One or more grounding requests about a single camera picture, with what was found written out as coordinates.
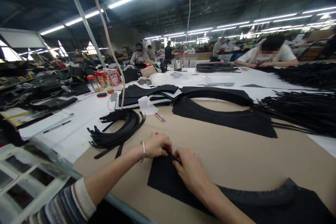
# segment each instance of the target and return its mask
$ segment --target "white t-shirt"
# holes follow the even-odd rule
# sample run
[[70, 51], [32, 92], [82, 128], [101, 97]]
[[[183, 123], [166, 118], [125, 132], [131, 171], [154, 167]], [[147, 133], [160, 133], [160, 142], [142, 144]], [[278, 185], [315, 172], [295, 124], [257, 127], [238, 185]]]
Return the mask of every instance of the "white t-shirt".
[[[273, 55], [261, 55], [261, 56], [258, 56], [257, 58], [256, 55], [257, 55], [257, 51], [258, 51], [258, 47], [254, 47], [252, 48], [250, 51], [248, 51], [247, 53], [245, 53], [243, 56], [239, 57], [238, 60], [240, 61], [244, 61], [244, 62], [247, 62], [247, 63], [254, 63], [254, 64], [261, 64], [263, 62], [268, 62], [270, 61], [270, 59], [273, 57]], [[283, 44], [281, 47], [280, 47], [280, 50], [279, 50], [279, 54], [273, 58], [273, 62], [276, 62], [276, 61], [289, 61], [289, 60], [295, 60], [296, 57], [295, 55], [292, 53], [292, 50], [291, 48], [288, 46], [288, 45], [285, 45]]]
[[219, 51], [221, 50], [221, 48], [222, 48], [222, 44], [221, 44], [219, 41], [216, 42], [216, 43], [214, 44], [214, 46], [213, 46], [212, 56], [213, 56], [213, 57], [217, 57], [217, 56], [218, 56], [217, 53], [219, 53]]

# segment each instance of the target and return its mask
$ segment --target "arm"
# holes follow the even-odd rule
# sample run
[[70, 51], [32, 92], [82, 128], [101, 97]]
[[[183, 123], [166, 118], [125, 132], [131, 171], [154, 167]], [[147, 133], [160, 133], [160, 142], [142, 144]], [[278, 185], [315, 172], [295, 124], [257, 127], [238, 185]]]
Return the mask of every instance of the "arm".
[[191, 150], [180, 148], [176, 150], [174, 156], [182, 162], [182, 166], [176, 161], [173, 161], [173, 164], [189, 191], [193, 193], [221, 223], [254, 223], [232, 204], [215, 184], [207, 179], [197, 154], [194, 154]]
[[129, 60], [129, 63], [130, 63], [131, 65], [135, 65], [135, 64], [134, 64], [135, 58], [136, 58], [136, 56], [135, 56], [135, 52], [134, 52], [133, 55], [132, 55], [132, 57], [131, 57], [131, 59]]
[[[167, 155], [166, 151], [162, 149], [164, 146], [166, 146], [169, 151], [173, 151], [172, 143], [167, 135], [153, 132], [152, 138], [145, 143], [145, 157], [154, 158]], [[85, 178], [85, 187], [94, 205], [97, 206], [121, 177], [141, 160], [142, 151], [142, 145], [139, 144], [129, 152], [121, 155], [113, 162]]]

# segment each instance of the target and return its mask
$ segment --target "striped sleeve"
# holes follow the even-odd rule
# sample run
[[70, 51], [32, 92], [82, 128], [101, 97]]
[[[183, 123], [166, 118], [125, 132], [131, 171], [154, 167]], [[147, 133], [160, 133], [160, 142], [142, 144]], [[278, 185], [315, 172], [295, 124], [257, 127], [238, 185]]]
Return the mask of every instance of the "striped sleeve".
[[28, 217], [31, 224], [86, 223], [96, 210], [85, 188], [84, 179], [60, 191], [37, 213]]

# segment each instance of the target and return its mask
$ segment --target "pen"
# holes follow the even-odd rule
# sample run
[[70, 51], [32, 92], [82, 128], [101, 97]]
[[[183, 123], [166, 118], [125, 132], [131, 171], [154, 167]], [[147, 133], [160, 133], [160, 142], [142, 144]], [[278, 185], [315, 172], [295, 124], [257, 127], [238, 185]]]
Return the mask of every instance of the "pen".
[[54, 128], [48, 129], [48, 130], [44, 131], [43, 134], [44, 134], [44, 133], [47, 133], [47, 132], [49, 132], [49, 131], [51, 131], [51, 130], [54, 130], [54, 129], [58, 128], [58, 127], [61, 127], [62, 125], [67, 124], [67, 123], [69, 123], [69, 122], [71, 122], [71, 120], [70, 120], [70, 121], [67, 121], [67, 122], [65, 122], [65, 123], [62, 123], [62, 124], [60, 124], [60, 125], [58, 125], [58, 126], [56, 126], [56, 127], [54, 127]]

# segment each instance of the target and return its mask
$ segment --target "red box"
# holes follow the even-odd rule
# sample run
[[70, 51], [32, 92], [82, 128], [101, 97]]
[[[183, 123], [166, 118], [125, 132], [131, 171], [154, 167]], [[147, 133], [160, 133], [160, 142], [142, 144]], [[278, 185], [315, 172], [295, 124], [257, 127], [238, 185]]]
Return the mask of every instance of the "red box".
[[96, 75], [98, 83], [101, 84], [104, 88], [107, 87], [107, 79], [111, 87], [119, 86], [122, 83], [119, 71], [116, 68], [98, 70], [95, 71], [94, 74]]

